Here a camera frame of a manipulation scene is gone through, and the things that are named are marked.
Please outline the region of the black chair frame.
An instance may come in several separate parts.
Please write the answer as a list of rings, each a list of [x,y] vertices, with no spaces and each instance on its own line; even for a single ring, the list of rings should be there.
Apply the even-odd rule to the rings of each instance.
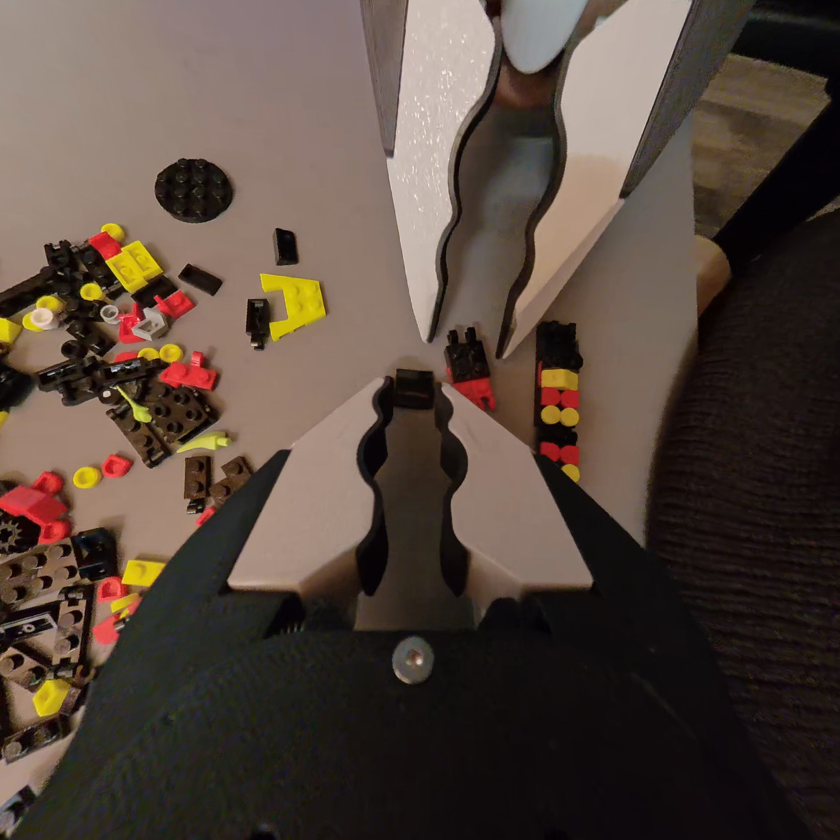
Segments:
[[[839,193],[839,2],[756,2],[732,53],[826,81],[828,103],[712,239],[736,274]]]

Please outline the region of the person's right hand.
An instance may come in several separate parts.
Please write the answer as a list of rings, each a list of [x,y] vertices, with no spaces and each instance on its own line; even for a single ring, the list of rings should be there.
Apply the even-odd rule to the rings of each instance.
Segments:
[[[522,73],[502,57],[494,102],[519,111],[545,110],[553,105],[558,67],[550,64],[532,74]]]

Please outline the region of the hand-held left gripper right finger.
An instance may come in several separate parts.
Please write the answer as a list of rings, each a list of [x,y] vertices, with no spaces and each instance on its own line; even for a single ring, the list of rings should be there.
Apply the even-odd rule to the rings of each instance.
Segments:
[[[469,599],[589,590],[592,573],[529,446],[449,384],[438,387],[434,416],[449,590]]]

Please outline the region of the black flat lego tile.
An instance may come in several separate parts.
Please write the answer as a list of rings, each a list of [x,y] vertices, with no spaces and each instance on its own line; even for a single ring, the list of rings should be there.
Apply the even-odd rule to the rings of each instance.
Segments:
[[[214,297],[221,290],[224,282],[214,274],[193,264],[186,264],[178,273],[179,280],[201,292]]]

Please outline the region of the person's dark knit clothing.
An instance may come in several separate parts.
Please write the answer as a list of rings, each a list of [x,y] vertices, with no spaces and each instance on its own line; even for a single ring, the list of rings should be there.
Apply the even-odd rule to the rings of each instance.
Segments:
[[[838,211],[778,239],[703,313],[647,543],[794,814],[838,838]]]

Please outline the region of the yellow lego wedge plate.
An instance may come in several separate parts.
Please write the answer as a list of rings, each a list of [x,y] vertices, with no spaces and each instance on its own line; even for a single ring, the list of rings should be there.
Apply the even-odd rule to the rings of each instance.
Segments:
[[[263,291],[281,292],[286,308],[285,319],[269,323],[269,335],[273,341],[279,341],[326,317],[318,281],[271,274],[260,274],[259,279]]]

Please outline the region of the small black lego brick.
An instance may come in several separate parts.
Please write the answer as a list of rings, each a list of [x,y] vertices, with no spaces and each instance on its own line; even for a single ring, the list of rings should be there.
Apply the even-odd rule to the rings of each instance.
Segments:
[[[397,368],[394,377],[393,404],[416,411],[432,410],[436,381],[432,371]]]

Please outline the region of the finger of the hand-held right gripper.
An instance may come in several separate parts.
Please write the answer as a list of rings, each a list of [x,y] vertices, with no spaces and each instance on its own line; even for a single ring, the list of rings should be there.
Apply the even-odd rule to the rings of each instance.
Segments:
[[[558,147],[529,219],[496,356],[537,326],[624,204],[622,191],[686,24],[690,2],[625,2],[569,43],[554,97]]]
[[[408,295],[434,340],[448,283],[445,249],[459,220],[459,157],[489,103],[501,61],[485,2],[410,1],[393,153],[387,161]]]

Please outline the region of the black round lego plate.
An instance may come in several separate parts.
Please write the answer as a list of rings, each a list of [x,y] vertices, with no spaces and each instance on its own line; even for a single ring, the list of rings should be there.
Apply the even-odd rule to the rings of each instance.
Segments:
[[[205,159],[180,159],[155,177],[154,196],[177,221],[205,224],[227,211],[235,190],[216,164]]]

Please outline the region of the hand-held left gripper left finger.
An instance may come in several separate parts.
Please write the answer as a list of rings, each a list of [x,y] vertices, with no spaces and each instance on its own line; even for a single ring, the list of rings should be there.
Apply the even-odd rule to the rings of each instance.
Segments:
[[[228,576],[239,591],[372,595],[388,556],[375,476],[387,458],[393,379],[374,378],[290,448]]]

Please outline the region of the pile of loose lego pieces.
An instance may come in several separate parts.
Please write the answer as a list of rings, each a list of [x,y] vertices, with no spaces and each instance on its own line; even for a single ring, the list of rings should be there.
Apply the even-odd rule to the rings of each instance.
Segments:
[[[123,559],[109,525],[77,529],[69,490],[111,488],[136,463],[228,445],[208,400],[217,373],[168,343],[149,347],[193,300],[140,241],[106,225],[81,243],[45,245],[36,275],[2,291],[2,422],[37,389],[101,406],[133,451],[107,453],[70,480],[2,480],[2,772],[63,744],[98,669],[160,576],[157,558]]]

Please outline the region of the small black red lego assembly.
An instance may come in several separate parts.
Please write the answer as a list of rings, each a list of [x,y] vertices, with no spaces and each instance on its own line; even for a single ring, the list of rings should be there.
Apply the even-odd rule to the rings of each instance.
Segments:
[[[467,328],[464,340],[456,329],[450,330],[444,356],[450,383],[456,391],[479,409],[494,412],[497,402],[491,387],[490,367],[476,329]]]

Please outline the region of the long black red yellow lego assembly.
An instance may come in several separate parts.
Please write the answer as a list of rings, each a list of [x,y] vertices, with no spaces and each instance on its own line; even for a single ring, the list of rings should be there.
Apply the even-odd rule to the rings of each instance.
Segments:
[[[580,345],[573,322],[543,321],[535,332],[533,424],[537,454],[581,479]]]

